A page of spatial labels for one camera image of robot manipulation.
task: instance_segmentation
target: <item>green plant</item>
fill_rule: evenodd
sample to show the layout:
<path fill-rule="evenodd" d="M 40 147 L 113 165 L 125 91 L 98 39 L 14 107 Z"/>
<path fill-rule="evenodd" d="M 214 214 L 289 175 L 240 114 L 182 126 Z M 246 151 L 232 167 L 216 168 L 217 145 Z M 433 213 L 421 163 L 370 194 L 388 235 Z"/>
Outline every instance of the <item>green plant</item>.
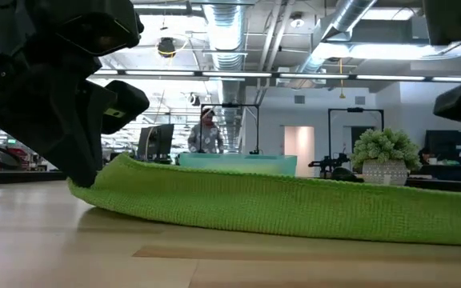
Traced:
<path fill-rule="evenodd" d="M 410 170 L 420 168 L 417 146 L 402 131 L 391 129 L 367 130 L 355 142 L 351 161 L 355 168 L 362 167 L 366 160 L 377 160 L 385 163 L 389 160 L 403 160 Z"/>

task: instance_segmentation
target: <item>person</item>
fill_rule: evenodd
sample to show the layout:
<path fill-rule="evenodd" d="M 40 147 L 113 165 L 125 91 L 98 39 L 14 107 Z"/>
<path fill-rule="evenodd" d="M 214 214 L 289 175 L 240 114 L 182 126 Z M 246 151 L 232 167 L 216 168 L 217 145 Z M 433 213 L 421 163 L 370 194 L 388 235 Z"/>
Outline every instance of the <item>person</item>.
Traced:
<path fill-rule="evenodd" d="M 421 164 L 430 165 L 430 157 L 431 154 L 428 148 L 424 147 L 419 151 L 419 161 L 421 162 Z"/>
<path fill-rule="evenodd" d="M 191 153 L 223 153 L 223 137 L 220 129 L 213 122 L 214 111 L 203 110 L 200 122 L 191 129 L 188 146 Z M 200 146 L 200 126 L 202 126 L 202 147 Z"/>

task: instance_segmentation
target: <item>wall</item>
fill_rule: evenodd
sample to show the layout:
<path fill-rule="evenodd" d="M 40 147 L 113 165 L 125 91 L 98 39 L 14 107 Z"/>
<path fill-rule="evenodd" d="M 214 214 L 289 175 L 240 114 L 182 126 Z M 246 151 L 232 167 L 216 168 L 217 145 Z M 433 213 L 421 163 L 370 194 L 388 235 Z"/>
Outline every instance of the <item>wall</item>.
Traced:
<path fill-rule="evenodd" d="M 249 86 L 246 89 L 247 102 L 253 103 L 256 96 L 256 88 Z M 366 105 L 362 108 L 375 108 L 375 94 L 369 93 L 367 88 L 344 88 L 345 98 L 340 98 L 341 89 L 335 88 L 328 90 L 321 89 L 300 89 L 270 87 L 264 96 L 262 108 L 271 109 L 296 109 L 296 110 L 314 110 L 326 108 L 349 108 L 355 107 L 355 96 L 366 97 Z M 305 96 L 305 104 L 295 104 L 294 96 Z"/>
<path fill-rule="evenodd" d="M 393 130 L 401 130 L 402 111 L 401 86 L 399 83 L 392 84 L 376 94 L 376 106 L 385 113 L 385 127 Z"/>
<path fill-rule="evenodd" d="M 435 99 L 455 87 L 452 83 L 401 83 L 403 129 L 417 145 L 424 145 L 426 130 L 461 130 L 461 122 L 433 115 Z"/>
<path fill-rule="evenodd" d="M 283 153 L 284 126 L 313 126 L 315 128 L 315 159 L 321 160 L 328 155 L 328 121 L 327 110 L 279 110 L 262 108 L 259 119 L 259 149 L 264 154 L 280 155 Z M 255 128 L 252 117 L 244 121 L 243 153 L 255 148 Z M 343 130 L 348 126 L 379 126 L 379 116 L 369 113 L 350 114 L 334 112 L 332 124 L 332 153 L 343 150 Z"/>

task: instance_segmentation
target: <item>green cloth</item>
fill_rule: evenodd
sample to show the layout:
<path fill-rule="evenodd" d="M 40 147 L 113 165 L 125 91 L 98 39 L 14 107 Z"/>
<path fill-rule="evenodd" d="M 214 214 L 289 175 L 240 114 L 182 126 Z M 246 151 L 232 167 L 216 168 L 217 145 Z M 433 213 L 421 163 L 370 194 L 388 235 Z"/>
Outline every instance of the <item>green cloth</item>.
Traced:
<path fill-rule="evenodd" d="M 120 155 L 75 197 L 184 226 L 312 238 L 461 245 L 461 193 L 192 170 Z"/>

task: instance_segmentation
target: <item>metal frame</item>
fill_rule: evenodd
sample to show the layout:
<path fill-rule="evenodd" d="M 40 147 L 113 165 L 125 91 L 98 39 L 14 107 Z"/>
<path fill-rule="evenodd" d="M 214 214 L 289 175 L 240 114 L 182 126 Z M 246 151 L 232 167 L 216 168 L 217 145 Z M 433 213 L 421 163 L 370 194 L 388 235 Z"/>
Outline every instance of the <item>metal frame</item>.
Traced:
<path fill-rule="evenodd" d="M 345 111 L 347 113 L 363 113 L 363 112 L 379 112 L 382 118 L 382 131 L 385 129 L 384 111 L 383 109 L 363 109 L 363 108 L 330 108 L 328 110 L 328 157 L 332 159 L 332 111 Z"/>
<path fill-rule="evenodd" d="M 204 111 L 205 107 L 222 107 L 222 108 L 240 108 L 240 107 L 255 107 L 257 110 L 257 121 L 255 122 L 255 129 L 257 130 L 256 139 L 255 139 L 255 152 L 256 154 L 259 153 L 259 105 L 257 104 L 201 104 L 200 105 L 200 119 L 202 120 L 202 112 Z M 200 122 L 200 140 L 198 141 L 198 151 L 202 151 L 202 121 Z"/>
<path fill-rule="evenodd" d="M 279 73 L 265 71 L 193 71 L 193 70 L 100 70 L 90 78 L 112 79 L 158 79 L 158 80 L 222 80 L 222 79 L 325 79 L 354 81 L 389 81 L 389 82 L 437 82 L 461 83 L 461 76 L 406 76 L 406 75 L 366 75 L 336 73 Z"/>

